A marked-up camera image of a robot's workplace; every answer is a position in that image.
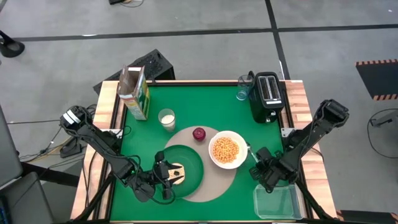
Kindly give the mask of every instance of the green tabletop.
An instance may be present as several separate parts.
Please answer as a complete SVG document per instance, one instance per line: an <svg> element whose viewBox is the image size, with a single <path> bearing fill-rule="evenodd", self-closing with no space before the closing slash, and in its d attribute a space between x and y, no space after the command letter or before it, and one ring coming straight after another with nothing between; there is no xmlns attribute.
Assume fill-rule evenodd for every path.
<svg viewBox="0 0 398 224"><path fill-rule="evenodd" d="M127 110L125 125L130 126L132 131L124 136L121 149L124 155L139 155L144 170L152 168L155 153L163 150L177 131L191 126L234 131L249 142L254 151L264 146L271 152L282 150L278 122L256 123L248 100L236 99L236 86L150 86L149 91L149 119L136 121ZM159 123L157 115L164 108L175 112L174 133L168 133ZM254 160L248 154L229 189L220 197L202 203L182 198L176 199L171 205L158 205L151 200L142 203L135 198L132 189L116 182L111 220L260 220L254 213L253 190L258 183L252 180L249 173L253 166ZM158 188L155 198L162 200Z"/></svg>

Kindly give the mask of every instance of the black toaster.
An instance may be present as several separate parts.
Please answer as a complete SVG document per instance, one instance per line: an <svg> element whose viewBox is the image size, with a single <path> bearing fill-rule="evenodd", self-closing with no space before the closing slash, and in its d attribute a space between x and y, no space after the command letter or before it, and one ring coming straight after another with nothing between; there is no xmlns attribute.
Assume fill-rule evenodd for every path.
<svg viewBox="0 0 398 224"><path fill-rule="evenodd" d="M249 101L251 113L257 123L274 122L285 105L278 76L274 72L257 73L249 93Z"/></svg>

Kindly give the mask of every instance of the black floor stripe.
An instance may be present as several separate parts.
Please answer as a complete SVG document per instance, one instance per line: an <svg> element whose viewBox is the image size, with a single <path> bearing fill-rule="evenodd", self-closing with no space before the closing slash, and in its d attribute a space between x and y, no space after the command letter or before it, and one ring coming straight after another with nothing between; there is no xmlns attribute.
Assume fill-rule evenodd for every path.
<svg viewBox="0 0 398 224"><path fill-rule="evenodd" d="M4 8L4 6L6 5L6 2L7 2L7 0L2 0L2 2L0 2L0 12Z"/></svg>
<svg viewBox="0 0 398 224"><path fill-rule="evenodd" d="M325 26L325 27L288 27L279 28L279 32L310 32L310 31L339 31L339 30L369 30L396 29L398 24L358 25L358 26Z"/></svg>
<svg viewBox="0 0 398 224"><path fill-rule="evenodd" d="M242 29L210 29L210 30L184 30L167 32L140 32L128 34L98 34L98 35L68 35L51 37L16 37L21 42L52 41L52 40L95 40L118 39L133 37L171 37L184 35L213 35L213 34L256 34L271 32L271 28L242 28Z"/></svg>
<svg viewBox="0 0 398 224"><path fill-rule="evenodd" d="M276 24L276 19L275 19L275 15L274 15L274 10L272 9L271 0L265 0L265 1L266 1L266 5L267 5L267 10L268 10L269 21L271 22L272 34L274 35L276 51L278 53L278 58L279 58L280 64L282 65L282 73L283 73L285 80L290 80L290 73L289 73L289 69L287 68L285 53L284 53L284 50L282 47L282 42L280 41L278 26Z"/></svg>

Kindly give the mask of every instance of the clear plastic container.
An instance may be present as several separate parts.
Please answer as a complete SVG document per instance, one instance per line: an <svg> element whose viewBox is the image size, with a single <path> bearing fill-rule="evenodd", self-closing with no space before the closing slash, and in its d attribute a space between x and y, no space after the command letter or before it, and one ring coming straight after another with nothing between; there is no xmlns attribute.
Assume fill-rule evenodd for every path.
<svg viewBox="0 0 398 224"><path fill-rule="evenodd" d="M275 187L269 194L261 185L254 189L254 212L261 219L299 220L305 215L304 207L299 203L300 189L296 185Z"/></svg>

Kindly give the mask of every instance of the glass of milk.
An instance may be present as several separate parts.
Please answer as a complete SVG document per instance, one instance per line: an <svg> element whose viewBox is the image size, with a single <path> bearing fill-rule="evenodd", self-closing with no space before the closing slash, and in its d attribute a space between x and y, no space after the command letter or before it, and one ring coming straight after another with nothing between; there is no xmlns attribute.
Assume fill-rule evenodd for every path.
<svg viewBox="0 0 398 224"><path fill-rule="evenodd" d="M175 114L170 109L162 109L157 116L162 126L168 131L173 132L175 128Z"/></svg>

